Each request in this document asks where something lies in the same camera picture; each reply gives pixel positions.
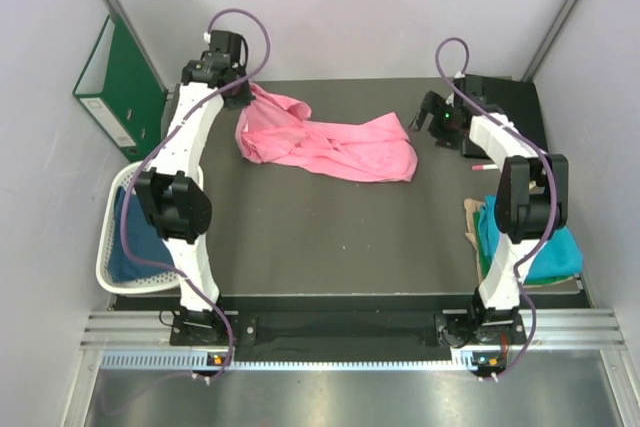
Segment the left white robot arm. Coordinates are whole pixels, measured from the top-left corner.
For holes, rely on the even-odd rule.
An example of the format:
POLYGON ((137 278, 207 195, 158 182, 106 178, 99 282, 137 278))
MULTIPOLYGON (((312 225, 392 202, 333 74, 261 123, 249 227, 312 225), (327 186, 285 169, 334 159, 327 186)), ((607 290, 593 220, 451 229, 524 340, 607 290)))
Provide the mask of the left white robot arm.
POLYGON ((182 69, 165 144, 138 176, 136 197, 147 223, 167 248, 180 285, 170 342, 204 346, 227 341, 227 321, 214 311, 220 291, 206 248, 212 203, 204 192, 200 159, 208 133, 224 107, 244 106, 248 45, 237 33, 205 34, 206 50, 182 69))

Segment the pink towel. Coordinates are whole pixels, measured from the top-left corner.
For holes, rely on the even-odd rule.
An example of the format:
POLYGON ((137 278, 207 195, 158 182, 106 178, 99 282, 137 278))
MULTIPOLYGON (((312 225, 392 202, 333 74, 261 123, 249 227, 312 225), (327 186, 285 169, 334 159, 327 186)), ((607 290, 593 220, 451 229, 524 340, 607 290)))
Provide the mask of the pink towel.
POLYGON ((235 129, 241 155, 256 164, 299 167, 351 182, 409 182, 418 156, 398 117, 363 124, 318 122, 300 100, 253 84, 235 129))

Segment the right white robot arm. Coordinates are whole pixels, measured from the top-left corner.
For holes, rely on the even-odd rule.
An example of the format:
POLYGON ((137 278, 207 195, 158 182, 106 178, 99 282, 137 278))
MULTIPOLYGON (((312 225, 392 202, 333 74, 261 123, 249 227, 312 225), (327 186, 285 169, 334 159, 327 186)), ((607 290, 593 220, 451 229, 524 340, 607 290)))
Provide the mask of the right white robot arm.
POLYGON ((464 77, 452 80, 449 98, 427 92, 410 127, 426 127, 445 146, 467 138, 500 170, 493 208, 499 231, 496 253, 465 319, 449 321, 443 330, 446 339, 487 343, 515 330, 531 266, 566 225, 568 161, 527 139, 499 107, 481 105, 463 90, 464 82, 464 77))

